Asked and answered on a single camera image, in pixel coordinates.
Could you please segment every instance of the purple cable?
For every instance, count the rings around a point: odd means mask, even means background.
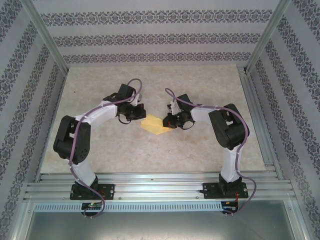
[[[182,99],[177,98],[177,97],[175,96],[175,93],[174,93],[170,88],[165,88],[164,90],[165,90],[165,92],[166,92],[167,94],[169,94],[171,97],[173,97],[173,100],[180,101],[180,102],[182,102],[182,103],[184,103],[184,104],[188,104],[188,105],[190,105],[190,106],[192,106],[192,107],[195,107],[195,108],[226,110],[226,111],[228,111],[228,112],[236,115],[236,116],[240,119],[240,121],[241,121],[241,123],[243,124],[243,126],[246,126],[246,125],[247,125],[246,122],[245,122],[245,120],[244,120],[237,112],[235,112],[235,111],[233,111],[233,110],[231,110],[231,109],[229,109],[229,108],[222,107],[222,106],[195,105],[195,104],[192,104],[192,103],[190,103],[190,102],[187,102],[187,101],[184,101],[184,100],[182,100]],[[256,181],[253,180],[251,177],[243,176],[243,175],[239,172],[239,168],[238,168],[239,152],[240,152],[241,148],[245,145],[245,143],[246,143],[246,141],[247,141],[247,138],[248,138],[248,128],[245,127],[245,128],[244,128],[244,131],[245,131],[244,140],[243,140],[243,142],[241,143],[241,145],[239,146],[239,148],[238,148],[237,151],[236,151],[236,156],[235,156],[235,171],[236,171],[236,173],[238,174],[238,176],[242,177],[243,179],[247,179],[247,180],[252,181],[253,184],[254,184],[254,188],[253,188],[253,192],[252,192],[251,196],[250,196],[249,199],[246,201],[246,203],[243,205],[243,207],[240,208],[240,209],[239,209],[237,212],[235,212],[234,214],[239,213],[241,210],[243,210],[243,209],[247,206],[247,204],[248,204],[248,203],[251,201],[251,199],[254,197],[254,195],[255,195],[255,193],[256,193],[256,190],[257,190],[257,183],[256,183]]]
[[[126,99],[124,99],[124,100],[109,102],[109,103],[106,103],[106,104],[103,104],[103,105],[96,106],[95,108],[93,108],[93,109],[91,109],[90,111],[88,111],[88,112],[79,120],[78,124],[77,124],[76,127],[75,127],[74,137],[73,137],[74,140],[73,140],[72,149],[71,149],[71,154],[70,154],[70,158],[69,158],[69,162],[68,162],[68,164],[69,164],[69,166],[70,166],[71,173],[72,173],[72,175],[75,177],[75,179],[76,179],[81,185],[85,186],[85,187],[86,187],[87,189],[89,189],[91,192],[93,192],[93,193],[95,193],[96,195],[98,195],[98,196],[101,198],[101,202],[102,202],[102,204],[103,204],[103,207],[101,208],[101,210],[100,210],[97,214],[95,214],[94,216],[90,216],[91,219],[98,217],[98,216],[104,211],[105,206],[106,206],[106,202],[105,202],[104,197],[103,197],[100,193],[98,193],[96,190],[94,190],[93,188],[91,188],[90,186],[88,186],[87,184],[85,184],[83,181],[81,181],[81,180],[79,179],[79,177],[77,176],[77,174],[75,173],[75,171],[73,170],[73,168],[72,168],[72,165],[73,165],[72,159],[74,158],[74,155],[75,155],[76,142],[77,142],[77,136],[78,136],[78,131],[79,131],[80,123],[82,123],[82,121],[83,121],[84,119],[86,119],[86,118],[87,118],[90,114],[92,114],[94,111],[96,111],[96,110],[98,110],[98,109],[100,109],[100,108],[104,108],[104,107],[107,107],[107,106],[110,106],[110,105],[115,105],[115,104],[121,104],[121,103],[124,103],[124,102],[126,102],[126,101],[129,101],[130,99],[135,98],[135,97],[141,92],[141,89],[142,89],[142,81],[141,81],[139,78],[133,78],[133,79],[131,79],[131,80],[128,82],[127,85],[129,85],[129,84],[130,84],[131,82],[133,82],[133,81],[139,81],[139,82],[140,82],[140,88],[139,88],[138,91],[136,91],[136,93],[135,93],[134,95],[132,95],[131,97],[128,97],[128,98],[126,98]],[[88,216],[86,215],[86,210],[87,210],[87,209],[85,209],[84,212],[83,212],[83,215],[84,215],[85,218],[88,217]]]

